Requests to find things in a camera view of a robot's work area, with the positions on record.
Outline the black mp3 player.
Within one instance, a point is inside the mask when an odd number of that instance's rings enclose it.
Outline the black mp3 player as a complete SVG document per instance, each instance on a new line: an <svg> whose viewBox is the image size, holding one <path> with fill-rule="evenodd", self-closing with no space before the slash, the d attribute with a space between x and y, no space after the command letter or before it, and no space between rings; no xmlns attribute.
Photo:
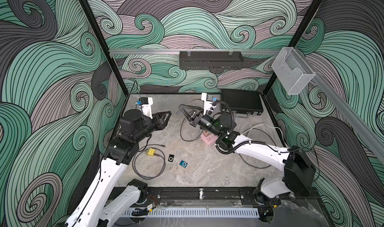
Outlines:
<svg viewBox="0 0 384 227"><path fill-rule="evenodd" d="M168 161L173 162L174 161L174 155L170 154L168 157Z"/></svg>

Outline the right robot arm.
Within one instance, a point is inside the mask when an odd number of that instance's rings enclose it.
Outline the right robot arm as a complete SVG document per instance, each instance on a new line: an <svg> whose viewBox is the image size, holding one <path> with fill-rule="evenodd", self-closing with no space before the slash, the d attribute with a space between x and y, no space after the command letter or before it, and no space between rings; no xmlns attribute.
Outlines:
<svg viewBox="0 0 384 227"><path fill-rule="evenodd" d="M310 195L316 168L300 148L276 147L235 131L236 117L224 101L213 102L207 110L183 104L179 109L191 126L199 126L217 136L215 147L219 153L247 155L279 170L272 178L260 179L255 190L257 202L267 203L289 193Z"/></svg>

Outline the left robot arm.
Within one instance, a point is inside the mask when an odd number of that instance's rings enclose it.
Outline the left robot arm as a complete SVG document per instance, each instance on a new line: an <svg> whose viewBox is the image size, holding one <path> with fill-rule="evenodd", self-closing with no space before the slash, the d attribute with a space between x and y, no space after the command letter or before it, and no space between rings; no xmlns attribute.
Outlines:
<svg viewBox="0 0 384 227"><path fill-rule="evenodd" d="M66 227L111 227L132 205L146 201L148 185L134 179L119 196L106 203L120 176L138 153L140 141L163 130L171 115L170 111L151 114L138 109L123 114L119 120L122 134L109 142L98 173L66 220Z"/></svg>

